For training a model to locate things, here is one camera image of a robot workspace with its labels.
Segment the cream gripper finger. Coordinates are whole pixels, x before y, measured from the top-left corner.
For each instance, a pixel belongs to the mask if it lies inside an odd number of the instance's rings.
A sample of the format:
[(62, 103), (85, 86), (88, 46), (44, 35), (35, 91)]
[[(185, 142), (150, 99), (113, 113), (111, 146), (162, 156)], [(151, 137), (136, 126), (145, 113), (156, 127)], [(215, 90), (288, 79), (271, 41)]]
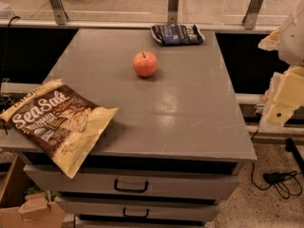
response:
[(266, 122), (283, 126), (294, 115), (294, 110), (284, 104), (269, 104), (266, 108)]

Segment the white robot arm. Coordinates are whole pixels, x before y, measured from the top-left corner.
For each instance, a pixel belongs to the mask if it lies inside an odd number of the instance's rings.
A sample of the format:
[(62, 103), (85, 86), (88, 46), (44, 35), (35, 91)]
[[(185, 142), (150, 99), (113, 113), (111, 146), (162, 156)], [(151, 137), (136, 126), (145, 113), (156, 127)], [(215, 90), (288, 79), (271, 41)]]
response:
[(278, 58), (289, 65), (278, 78), (272, 78), (263, 111), (266, 123), (283, 126), (304, 104), (304, 1), (258, 47), (276, 50)]

